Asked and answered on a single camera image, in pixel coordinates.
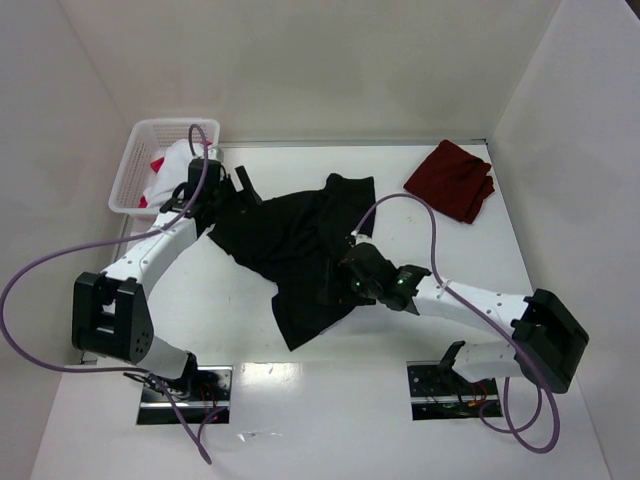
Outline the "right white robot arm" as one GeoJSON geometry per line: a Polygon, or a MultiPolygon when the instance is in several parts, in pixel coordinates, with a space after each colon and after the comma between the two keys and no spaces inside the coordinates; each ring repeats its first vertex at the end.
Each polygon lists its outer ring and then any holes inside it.
{"type": "Polygon", "coordinates": [[[397,312],[433,316],[494,335],[460,340],[439,362],[469,383],[526,378],[555,394],[569,390],[589,335],[553,292],[492,292],[440,278],[417,265],[395,266],[371,243],[359,243],[329,264],[319,298],[327,304],[380,303],[397,312]]]}

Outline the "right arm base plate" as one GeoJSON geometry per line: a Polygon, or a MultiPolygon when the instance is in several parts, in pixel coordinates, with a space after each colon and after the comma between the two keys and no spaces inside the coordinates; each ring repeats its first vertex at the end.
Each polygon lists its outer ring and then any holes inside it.
{"type": "Polygon", "coordinates": [[[494,379],[469,383],[456,373],[443,373],[435,362],[408,362],[406,366],[412,418],[418,420],[502,417],[494,379]]]}

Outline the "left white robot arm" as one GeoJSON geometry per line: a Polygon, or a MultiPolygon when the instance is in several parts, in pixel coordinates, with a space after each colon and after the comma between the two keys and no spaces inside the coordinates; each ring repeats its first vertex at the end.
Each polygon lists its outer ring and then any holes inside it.
{"type": "Polygon", "coordinates": [[[119,260],[75,281],[72,344],[85,352],[121,360],[156,375],[182,395],[211,383],[196,356],[154,332],[147,304],[165,271],[225,213],[261,203],[244,167],[235,185],[217,160],[196,158],[188,177],[159,210],[151,229],[119,260]]]}

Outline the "black t shirt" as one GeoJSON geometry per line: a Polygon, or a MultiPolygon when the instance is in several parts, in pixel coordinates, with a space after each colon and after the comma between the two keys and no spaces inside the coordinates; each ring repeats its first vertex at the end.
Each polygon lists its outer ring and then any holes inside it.
{"type": "Polygon", "coordinates": [[[338,263],[350,249],[350,233],[375,200],[372,177],[332,173],[320,190],[230,208],[209,233],[237,264],[276,284],[271,308],[289,350],[356,308],[338,263]]]}

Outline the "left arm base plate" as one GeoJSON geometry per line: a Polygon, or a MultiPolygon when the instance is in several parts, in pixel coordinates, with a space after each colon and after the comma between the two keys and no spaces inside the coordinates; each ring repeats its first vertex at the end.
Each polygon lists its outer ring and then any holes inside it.
{"type": "MultiPolygon", "coordinates": [[[[233,379],[231,366],[203,366],[199,368],[202,382],[189,393],[169,390],[171,398],[189,425],[200,424],[211,415],[210,423],[227,424],[233,379]]],[[[154,381],[143,377],[136,424],[141,426],[176,425],[179,419],[168,397],[154,381]]]]}

